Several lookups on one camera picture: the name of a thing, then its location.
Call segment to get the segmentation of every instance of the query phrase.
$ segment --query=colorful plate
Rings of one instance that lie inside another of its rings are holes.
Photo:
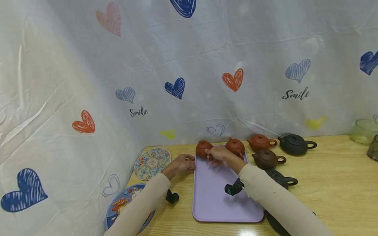
[[[117,217],[121,214],[125,207],[144,189],[145,184],[136,184],[126,188],[122,191],[116,198],[112,201],[110,206],[108,207],[108,211],[106,212],[106,219],[105,219],[105,228],[108,230]],[[142,228],[139,230],[140,233],[144,228],[148,225],[151,221],[153,214],[155,211],[151,212],[146,221],[144,222]]]
[[[140,180],[150,180],[161,172],[171,161],[170,152],[164,148],[154,148],[143,153],[134,165],[135,176]]]

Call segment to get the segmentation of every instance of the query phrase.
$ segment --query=person's left hand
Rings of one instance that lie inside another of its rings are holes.
[[[189,171],[194,173],[195,170],[195,157],[189,154],[181,154],[169,163],[161,173],[164,174],[169,180],[175,177],[178,173]]]

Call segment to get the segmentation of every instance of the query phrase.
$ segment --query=beige sleeve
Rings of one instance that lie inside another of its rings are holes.
[[[161,173],[150,179],[141,193],[125,207],[104,236],[135,236],[149,214],[166,198],[169,187],[169,179]]]
[[[331,236],[325,225],[265,171],[247,164],[239,173],[248,197],[260,203],[291,236]]]

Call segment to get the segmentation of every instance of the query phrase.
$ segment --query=heart drawing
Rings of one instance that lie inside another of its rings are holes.
[[[215,129],[213,127],[207,127],[207,131],[211,133],[214,136],[222,136],[225,132],[225,126],[224,125],[217,125],[215,126]]]
[[[243,69],[239,68],[235,72],[234,76],[232,76],[229,73],[224,73],[222,75],[222,80],[223,80],[223,83],[225,83],[225,85],[227,87],[229,87],[231,90],[233,90],[234,92],[236,92],[236,91],[238,91],[238,89],[242,85],[243,75],[244,75]]]
[[[95,122],[93,121],[91,115],[87,111],[81,112],[81,119],[83,121],[74,121],[72,123],[72,128],[77,132],[88,134],[95,132]]]
[[[104,197],[110,196],[113,193],[117,192],[119,189],[119,178],[116,174],[111,174],[108,179],[108,184],[106,188],[102,191]]]
[[[195,11],[196,1],[197,0],[170,0],[170,3],[182,17],[191,18]]]
[[[328,117],[327,116],[322,116],[317,120],[305,120],[305,125],[307,128],[312,129],[312,130],[317,130],[323,126],[323,124],[327,121]]]
[[[304,59],[299,65],[296,63],[291,64],[287,68],[285,75],[288,79],[296,80],[298,83],[301,83],[303,76],[307,73],[310,66],[310,59]]]
[[[133,104],[135,90],[132,87],[127,87],[124,90],[117,90],[116,96],[119,100],[131,102]]]
[[[167,82],[164,87],[169,94],[181,99],[184,93],[185,80],[183,78],[178,78],[176,79],[175,85]]]
[[[359,69],[367,75],[371,75],[377,65],[378,51],[375,54],[373,52],[367,52],[360,58]]]
[[[121,36],[121,13],[116,3],[109,2],[106,7],[106,14],[96,11],[96,18],[100,25],[112,34]]]
[[[19,191],[5,194],[1,198],[1,207],[7,212],[19,212],[48,198],[42,188],[37,173],[32,169],[23,169],[17,174]]]
[[[165,137],[166,139],[174,140],[176,137],[176,131],[175,130],[162,130],[160,131],[161,136]]]

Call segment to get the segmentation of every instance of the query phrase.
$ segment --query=red heart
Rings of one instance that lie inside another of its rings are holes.
[[[77,132],[88,134],[88,133],[94,133],[95,132],[95,123],[87,111],[81,112],[81,121],[75,121],[72,123],[72,128],[76,130]]]
[[[96,11],[96,18],[100,25],[112,34],[121,36],[121,14],[116,3],[109,2],[106,14]]]
[[[243,69],[239,68],[235,72],[235,75],[233,77],[229,73],[224,73],[223,76],[222,76],[222,79],[223,79],[223,82],[225,83],[225,85],[227,87],[229,87],[234,92],[236,92],[240,88],[240,86],[242,85],[243,75],[244,75]]]

